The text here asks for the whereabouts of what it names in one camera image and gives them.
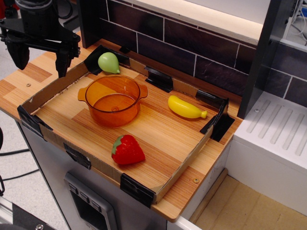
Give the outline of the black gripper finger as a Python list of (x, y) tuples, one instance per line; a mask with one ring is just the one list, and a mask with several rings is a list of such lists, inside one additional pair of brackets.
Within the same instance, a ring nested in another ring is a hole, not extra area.
[(23, 43), (6, 41), (6, 46), (17, 68), (24, 70), (30, 58), (29, 47)]
[(60, 49), (56, 53), (56, 70), (58, 72), (58, 77), (62, 78), (66, 76), (67, 69), (71, 64), (70, 53), (66, 49)]

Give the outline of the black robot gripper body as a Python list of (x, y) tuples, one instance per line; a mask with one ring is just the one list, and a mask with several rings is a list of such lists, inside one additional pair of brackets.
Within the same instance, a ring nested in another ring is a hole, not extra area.
[(1, 19), (0, 40), (10, 40), (44, 51), (60, 53), (65, 51), (68, 57), (80, 55), (78, 44), (80, 37), (59, 23), (56, 0), (6, 0), (9, 8), (15, 4), (20, 17)]

